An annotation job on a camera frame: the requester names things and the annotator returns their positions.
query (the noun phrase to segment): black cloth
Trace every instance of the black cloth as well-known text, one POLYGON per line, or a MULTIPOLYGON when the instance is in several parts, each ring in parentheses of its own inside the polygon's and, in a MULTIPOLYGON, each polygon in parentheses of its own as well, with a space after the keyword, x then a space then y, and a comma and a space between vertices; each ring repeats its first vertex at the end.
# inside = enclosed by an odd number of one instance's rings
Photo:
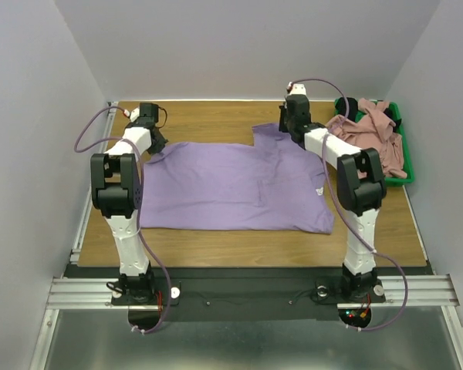
POLYGON ((400 127, 401 125, 401 119, 394 119, 394 116, 393 116, 393 111, 389 108, 387 108, 385 111, 384 111, 384 114, 386 116, 388 116, 393 122, 394 122, 394 127, 393 127, 393 132, 396 133, 396 130, 398 127, 400 127))
MULTIPOLYGON (((357 118, 357 113, 358 113, 358 102, 355 98, 346 98, 348 100, 348 106, 350 108, 350 111, 348 112, 348 119, 350 121, 354 121, 357 118)), ((336 110, 338 111, 339 114, 345 115, 346 113, 346 103, 345 99, 339 98, 338 101, 336 102, 336 110)))

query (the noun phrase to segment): wooden tabletop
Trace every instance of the wooden tabletop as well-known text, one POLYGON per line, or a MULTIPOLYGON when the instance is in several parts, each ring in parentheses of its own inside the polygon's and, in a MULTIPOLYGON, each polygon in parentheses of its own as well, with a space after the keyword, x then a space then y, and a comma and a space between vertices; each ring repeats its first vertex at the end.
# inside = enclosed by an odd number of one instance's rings
MULTIPOLYGON (((138 104, 126 102, 120 105, 134 109, 138 104)), ((279 118, 278 102, 159 104, 169 113, 167 124, 161 130, 169 143, 193 141, 252 145, 252 126, 278 122, 279 118)), ((313 120, 326 123, 333 116, 333 103, 312 103, 311 113, 313 120)), ((122 136, 126 124, 127 119, 118 112, 112 136, 122 136)), ((325 197, 336 215, 327 187, 325 197)), ((347 230, 337 215, 331 235, 297 230, 144 229, 142 232, 160 259, 173 267, 339 267, 346 253, 347 230)), ((375 244, 379 252, 395 257, 403 266, 426 264, 403 188, 388 188, 377 219, 375 244)), ((377 260, 377 264, 390 265, 385 260, 377 260)), ((94 208, 90 212, 79 266, 119 266, 110 228, 94 208)))

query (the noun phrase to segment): blue cloth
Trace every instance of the blue cloth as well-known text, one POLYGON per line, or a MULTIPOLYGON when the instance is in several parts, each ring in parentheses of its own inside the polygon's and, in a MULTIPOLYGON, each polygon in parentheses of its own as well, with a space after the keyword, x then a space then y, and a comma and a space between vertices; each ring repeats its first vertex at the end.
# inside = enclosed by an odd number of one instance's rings
POLYGON ((252 130, 254 146, 175 143, 153 155, 144 164, 141 227, 330 234, 320 158, 277 123, 252 130))

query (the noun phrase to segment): purple cloth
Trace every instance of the purple cloth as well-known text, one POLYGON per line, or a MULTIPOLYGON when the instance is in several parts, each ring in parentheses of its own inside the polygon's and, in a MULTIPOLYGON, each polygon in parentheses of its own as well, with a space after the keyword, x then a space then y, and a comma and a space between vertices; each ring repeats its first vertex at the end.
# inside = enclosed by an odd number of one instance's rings
POLYGON ((141 227, 330 234, 320 158, 277 123, 252 130, 254 146, 175 143, 153 155, 144 164, 141 227))

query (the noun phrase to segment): gray wall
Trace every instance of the gray wall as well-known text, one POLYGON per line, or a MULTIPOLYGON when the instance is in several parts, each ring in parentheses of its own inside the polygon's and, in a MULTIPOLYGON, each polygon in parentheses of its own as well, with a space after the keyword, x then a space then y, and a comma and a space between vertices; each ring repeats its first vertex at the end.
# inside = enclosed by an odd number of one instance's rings
POLYGON ((52 1, 0 2, 0 369, 29 368, 89 185, 73 141, 105 101, 52 1))
POLYGON ((463 320, 463 0, 441 3, 387 98, 404 118, 425 247, 438 273, 451 273, 463 320))
POLYGON ((56 0, 108 99, 280 99, 312 75, 382 97, 438 3, 56 0))

